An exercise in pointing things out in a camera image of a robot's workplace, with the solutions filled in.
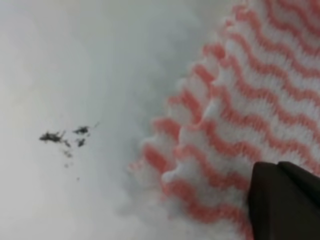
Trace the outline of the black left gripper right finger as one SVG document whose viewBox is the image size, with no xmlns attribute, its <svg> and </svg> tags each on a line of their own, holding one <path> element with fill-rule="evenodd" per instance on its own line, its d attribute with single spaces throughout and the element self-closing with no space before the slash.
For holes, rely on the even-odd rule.
<svg viewBox="0 0 320 240">
<path fill-rule="evenodd" d="M 320 191 L 320 178 L 309 171 L 288 161 L 281 161 L 277 166 L 302 190 Z"/>
</svg>

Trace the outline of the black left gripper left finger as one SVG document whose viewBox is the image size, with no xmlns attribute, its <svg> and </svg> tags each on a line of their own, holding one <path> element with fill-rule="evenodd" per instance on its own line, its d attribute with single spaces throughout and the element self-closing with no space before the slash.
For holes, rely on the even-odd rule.
<svg viewBox="0 0 320 240">
<path fill-rule="evenodd" d="M 278 164 L 254 165 L 247 202 L 255 240 L 320 238 L 320 191 L 302 190 Z"/>
</svg>

